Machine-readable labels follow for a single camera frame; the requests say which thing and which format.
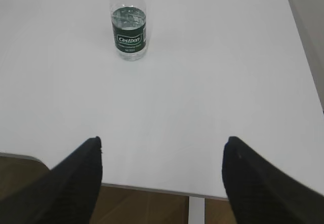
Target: water bottle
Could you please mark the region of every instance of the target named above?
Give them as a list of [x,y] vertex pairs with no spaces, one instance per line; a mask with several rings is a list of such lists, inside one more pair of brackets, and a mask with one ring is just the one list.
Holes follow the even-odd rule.
[[121,58],[134,61],[146,51],[146,5],[144,0],[110,0],[115,46]]

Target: wooden floor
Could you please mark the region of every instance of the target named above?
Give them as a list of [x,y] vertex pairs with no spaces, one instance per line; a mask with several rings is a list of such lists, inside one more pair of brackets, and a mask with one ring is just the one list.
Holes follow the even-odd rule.
[[[46,172],[36,161],[0,157],[0,199]],[[205,202],[205,224],[236,223],[227,201]],[[185,196],[102,186],[90,224],[187,224],[188,209]]]

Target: green bottle label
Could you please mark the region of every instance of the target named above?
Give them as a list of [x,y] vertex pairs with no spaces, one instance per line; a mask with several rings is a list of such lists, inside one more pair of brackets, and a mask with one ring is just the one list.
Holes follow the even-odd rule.
[[116,47],[124,53],[136,53],[145,48],[146,24],[134,30],[123,30],[112,24]]

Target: plastic bottle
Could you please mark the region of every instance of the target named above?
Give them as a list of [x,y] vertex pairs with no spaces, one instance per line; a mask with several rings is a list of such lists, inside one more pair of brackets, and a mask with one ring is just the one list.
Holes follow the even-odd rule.
[[115,45],[121,58],[134,61],[146,51],[146,5],[144,0],[110,0]]

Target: tabletop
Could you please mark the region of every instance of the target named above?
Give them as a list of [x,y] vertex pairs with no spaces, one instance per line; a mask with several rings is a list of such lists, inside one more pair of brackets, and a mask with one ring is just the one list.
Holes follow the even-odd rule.
[[54,167],[102,139],[103,182],[225,197],[229,136],[324,194],[324,119],[288,0],[147,0],[148,51],[109,0],[0,0],[0,152]]

